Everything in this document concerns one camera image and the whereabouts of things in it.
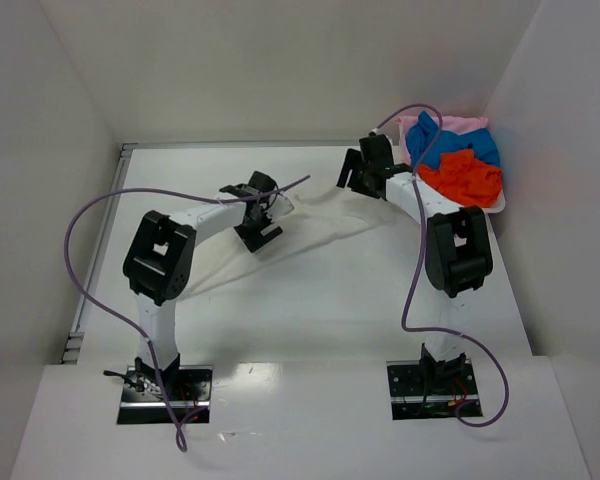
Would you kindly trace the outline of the white t shirt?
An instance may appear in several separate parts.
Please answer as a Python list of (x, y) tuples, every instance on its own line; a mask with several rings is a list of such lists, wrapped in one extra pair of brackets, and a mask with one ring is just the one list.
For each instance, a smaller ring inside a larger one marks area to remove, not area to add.
[(269, 265), (392, 223), (390, 203), (332, 186), (298, 187), (294, 210), (275, 224), (283, 233), (251, 253), (235, 230), (225, 230), (194, 250), (192, 273), (180, 300), (246, 277)]

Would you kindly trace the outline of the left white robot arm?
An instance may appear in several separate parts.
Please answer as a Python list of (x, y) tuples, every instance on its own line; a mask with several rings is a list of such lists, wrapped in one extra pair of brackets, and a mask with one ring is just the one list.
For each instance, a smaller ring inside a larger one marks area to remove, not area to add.
[(255, 253), (283, 233), (275, 224), (294, 210), (277, 191), (277, 183), (255, 171), (246, 183), (227, 185), (210, 204), (172, 214), (147, 212), (123, 262), (123, 274), (136, 296), (143, 331), (134, 360), (137, 389), (169, 396), (178, 392), (182, 377), (175, 338), (176, 299), (191, 272), (194, 250), (226, 230), (233, 230)]

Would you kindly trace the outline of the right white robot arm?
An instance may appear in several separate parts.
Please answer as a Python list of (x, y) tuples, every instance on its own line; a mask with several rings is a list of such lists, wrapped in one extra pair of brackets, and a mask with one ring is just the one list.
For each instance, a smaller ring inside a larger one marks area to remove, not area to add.
[[(389, 139), (374, 132), (349, 149), (336, 186), (357, 194), (384, 200), (413, 218), (420, 227), (416, 268), (403, 308), (401, 326), (409, 333), (440, 334), (444, 340), (460, 338), (460, 296), (481, 288), (493, 271), (493, 258), (484, 211), (450, 201), (433, 200), (414, 164), (396, 163)], [(445, 297), (444, 314), (434, 326), (408, 324), (408, 314), (422, 274)]]

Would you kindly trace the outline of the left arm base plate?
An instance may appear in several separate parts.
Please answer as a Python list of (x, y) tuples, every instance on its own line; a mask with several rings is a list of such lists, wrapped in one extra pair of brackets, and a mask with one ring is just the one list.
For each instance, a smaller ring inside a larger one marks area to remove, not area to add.
[[(163, 381), (168, 401), (178, 420), (209, 422), (212, 369), (181, 366), (177, 372), (165, 374)], [(138, 374), (128, 366), (122, 376), (123, 387), (118, 408), (118, 425), (169, 424), (170, 416), (156, 381)]]

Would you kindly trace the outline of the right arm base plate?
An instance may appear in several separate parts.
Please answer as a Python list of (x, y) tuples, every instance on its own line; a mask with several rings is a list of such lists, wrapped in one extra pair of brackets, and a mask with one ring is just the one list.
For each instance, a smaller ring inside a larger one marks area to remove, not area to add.
[(463, 371), (449, 380), (426, 386), (416, 361), (388, 362), (386, 365), (392, 419), (420, 420), (482, 416), (473, 366), (465, 362)]

